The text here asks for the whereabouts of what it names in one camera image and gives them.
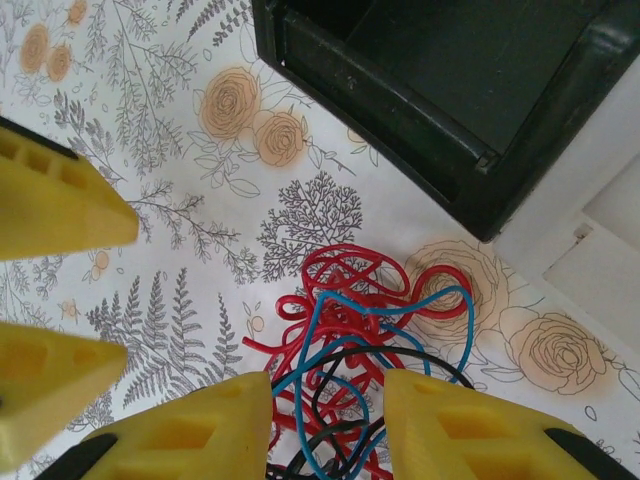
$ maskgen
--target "yellow 3d-printed bracket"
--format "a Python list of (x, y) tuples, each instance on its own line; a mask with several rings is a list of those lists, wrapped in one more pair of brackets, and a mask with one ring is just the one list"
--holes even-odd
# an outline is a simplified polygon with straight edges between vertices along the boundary
[(395, 480), (635, 479), (557, 418), (407, 370), (384, 417)]
[(39, 478), (264, 480), (271, 404), (268, 374), (247, 373), (93, 432)]
[(89, 161), (0, 117), (0, 260), (124, 245), (135, 211)]
[(0, 472), (31, 458), (126, 362), (119, 345), (0, 323)]

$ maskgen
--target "wire bundle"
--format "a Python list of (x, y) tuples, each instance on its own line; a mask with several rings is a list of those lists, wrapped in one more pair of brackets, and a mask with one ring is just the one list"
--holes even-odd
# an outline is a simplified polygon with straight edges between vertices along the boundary
[[(267, 346), (250, 338), (243, 342), (270, 355), (265, 366), (273, 372), (275, 435), (273, 448), (283, 429), (298, 433), (301, 450), (287, 467), (267, 465), (270, 480), (354, 480), (364, 468), (373, 480), (391, 480), (392, 474), (379, 465), (375, 447), (384, 438), (384, 419), (370, 422), (364, 393), (373, 382), (384, 385), (384, 368), (405, 368), (399, 356), (408, 355), (441, 367), (451, 382), (473, 388), (460, 373), (471, 351), (474, 309), (469, 279), (449, 265), (426, 269), (413, 288), (404, 269), (393, 259), (357, 245), (341, 244), (313, 252), (302, 265), (302, 292), (285, 295), (276, 303), (278, 315), (293, 322), (282, 335), (280, 346)], [(435, 277), (451, 276), (455, 283), (421, 299), (425, 285)], [(437, 300), (450, 308), (432, 307)], [(458, 368), (424, 352), (418, 340), (402, 330), (413, 315), (446, 321), (469, 312), (468, 336)], [(411, 343), (416, 350), (387, 345), (394, 337)], [(320, 350), (307, 359), (309, 350)], [(373, 355), (377, 363), (369, 356)], [(292, 364), (297, 357), (297, 366)], [(350, 381), (334, 376), (344, 361), (350, 369), (364, 370)], [(329, 383), (338, 389), (327, 401), (320, 401)], [(294, 386), (293, 392), (287, 389)], [(294, 417), (278, 411), (276, 399), (293, 403)], [(341, 411), (358, 405), (363, 418), (344, 421)], [(328, 442), (336, 455), (319, 465), (313, 451)], [(302, 475), (308, 463), (312, 475)]]

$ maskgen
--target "floral tablecloth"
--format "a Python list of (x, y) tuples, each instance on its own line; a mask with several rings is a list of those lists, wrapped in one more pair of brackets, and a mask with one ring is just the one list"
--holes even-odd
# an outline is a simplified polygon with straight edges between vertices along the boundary
[[(0, 265), (3, 319), (130, 351), (124, 379), (6, 478), (34, 477), (94, 428), (261, 369), (242, 337), (278, 343), (276, 298), (300, 285), (309, 252), (340, 242), (391, 255), (412, 279), (434, 263), (468, 272), (476, 387), (573, 423), (640, 475), (638, 366), (260, 61), (249, 0), (4, 0), (0, 109), (86, 155), (141, 220), (134, 246)], [(410, 330), (457, 363), (464, 317)]]

